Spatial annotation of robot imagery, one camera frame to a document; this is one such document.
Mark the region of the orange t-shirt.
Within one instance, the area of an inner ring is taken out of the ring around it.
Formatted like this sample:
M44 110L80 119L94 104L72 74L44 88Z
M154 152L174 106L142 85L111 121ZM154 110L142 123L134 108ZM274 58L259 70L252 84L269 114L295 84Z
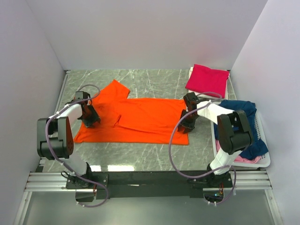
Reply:
M173 134L183 100L129 98L130 90L113 80L92 100L101 122L87 128L81 125L75 143L157 143L188 145L188 135Z

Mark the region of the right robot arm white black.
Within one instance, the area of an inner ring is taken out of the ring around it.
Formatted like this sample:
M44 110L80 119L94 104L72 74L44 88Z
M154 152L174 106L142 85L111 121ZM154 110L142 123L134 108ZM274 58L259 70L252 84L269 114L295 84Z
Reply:
M209 119L217 125L220 150L204 174L191 176L183 174L178 169L175 171L193 181L206 178L209 186L216 187L228 174L236 157L254 142L246 113L243 110L233 111L223 108L207 98L200 99L193 92L186 94L183 100L187 108L181 112L174 131L187 134L194 130L198 117Z

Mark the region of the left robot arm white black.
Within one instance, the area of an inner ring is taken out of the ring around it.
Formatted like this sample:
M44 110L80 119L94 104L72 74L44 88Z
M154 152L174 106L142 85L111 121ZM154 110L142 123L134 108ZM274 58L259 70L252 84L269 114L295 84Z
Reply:
M74 153L71 125L77 120L85 128L94 128L101 122L91 95L85 91L77 91L74 99L55 115L37 121L37 153L41 158L58 160L66 168L61 176L71 184L90 188L94 185L90 165Z

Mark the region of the folded white t-shirt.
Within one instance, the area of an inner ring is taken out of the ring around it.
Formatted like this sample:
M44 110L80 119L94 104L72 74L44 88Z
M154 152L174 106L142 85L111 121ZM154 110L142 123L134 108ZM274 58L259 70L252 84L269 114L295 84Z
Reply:
M188 77L190 78L191 77L191 74L192 74L192 72L193 72L193 68L194 67L191 67L190 68L190 70L189 70L189 75L188 75ZM224 99L228 99L228 85L226 84L226 86L225 86L225 96L224 96ZM204 94L204 93L198 93L198 92L195 92L195 94L198 96L198 97L200 97L200 98L209 98L209 99L218 99L218 98L220 98L220 97L218 97L218 96L211 96L211 95L208 95L208 94Z

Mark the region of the folded magenta t-shirt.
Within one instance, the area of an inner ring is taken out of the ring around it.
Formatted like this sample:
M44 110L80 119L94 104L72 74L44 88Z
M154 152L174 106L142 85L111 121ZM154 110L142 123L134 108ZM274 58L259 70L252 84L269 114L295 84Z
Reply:
M211 69L206 66L194 64L185 88L197 93L206 92L208 96L222 98L226 95L229 71Z

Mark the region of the light pink t-shirt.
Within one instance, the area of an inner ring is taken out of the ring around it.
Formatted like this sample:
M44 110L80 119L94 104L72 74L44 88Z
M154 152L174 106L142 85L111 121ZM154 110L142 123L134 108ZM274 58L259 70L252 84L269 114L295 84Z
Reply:
M216 145L216 152L220 150L220 144L218 140L215 140L215 145ZM241 156L237 156L235 159L235 162L238 163L248 163L248 164L255 164L261 159L261 156L257 156L255 159L249 160Z

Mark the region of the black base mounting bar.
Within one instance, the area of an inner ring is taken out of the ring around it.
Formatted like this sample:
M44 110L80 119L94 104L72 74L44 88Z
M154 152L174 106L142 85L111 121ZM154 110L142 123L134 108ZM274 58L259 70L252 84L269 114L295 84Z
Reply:
M78 178L70 178L66 183L67 190L76 191L75 197L80 202L91 202L109 198L126 197L171 197L188 196L190 198L203 198L206 188L219 190L232 188L233 180L229 173L221 175L220 179L210 174L203 178L196 178L204 171L187 171L188 176L183 177L175 171L156 172L93 172L92 180L98 185L87 184Z

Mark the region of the white plastic laundry basket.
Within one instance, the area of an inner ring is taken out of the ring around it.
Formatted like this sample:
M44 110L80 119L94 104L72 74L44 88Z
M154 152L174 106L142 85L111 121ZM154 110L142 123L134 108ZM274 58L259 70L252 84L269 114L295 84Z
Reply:
M213 154L214 154L214 156L216 156L217 148L216 148L216 143L215 143L214 123L211 121L210 125L211 125ZM265 138L259 111L256 111L256 114L255 114L255 128L257 131L257 137L260 138L267 146L267 141ZM267 153L261 155L260 160L257 161L256 163L245 163L245 162L235 162L234 161L232 165L237 166L237 167L245 167L245 168L247 167L247 168L251 168L251 169L266 168L270 165L270 154L269 154L269 152L267 152Z

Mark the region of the aluminium frame rail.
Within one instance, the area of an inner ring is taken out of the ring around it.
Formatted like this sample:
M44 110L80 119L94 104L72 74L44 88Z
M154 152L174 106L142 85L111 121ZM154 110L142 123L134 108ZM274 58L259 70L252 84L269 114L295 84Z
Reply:
M266 171L237 171L235 190L270 190L272 185ZM58 172L31 172L25 192L60 192L66 189L67 179Z

